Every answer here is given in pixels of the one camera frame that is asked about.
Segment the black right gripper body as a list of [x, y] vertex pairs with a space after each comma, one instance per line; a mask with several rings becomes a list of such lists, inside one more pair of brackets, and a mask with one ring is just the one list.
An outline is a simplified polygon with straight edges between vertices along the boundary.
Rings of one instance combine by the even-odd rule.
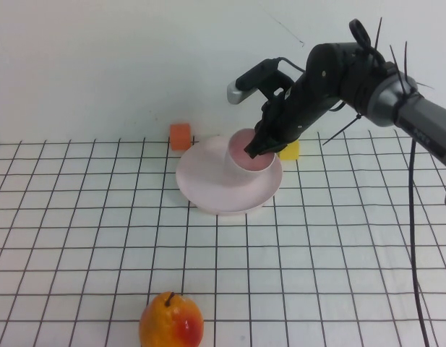
[[340, 102], [326, 89], [324, 79], [300, 77], [286, 92], [273, 96], [262, 107], [255, 126], [255, 143], [289, 143], [296, 140], [319, 117]]

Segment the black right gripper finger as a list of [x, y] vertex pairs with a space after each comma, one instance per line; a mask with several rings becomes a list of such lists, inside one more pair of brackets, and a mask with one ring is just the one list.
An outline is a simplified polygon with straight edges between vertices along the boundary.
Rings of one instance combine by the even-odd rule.
[[267, 153], [279, 153], [288, 146], [289, 142], [277, 141], [269, 138], [265, 143], [265, 154]]
[[270, 138], [264, 134], [255, 134], [253, 139], [246, 145], [244, 152], [250, 158], [256, 158], [270, 152]]

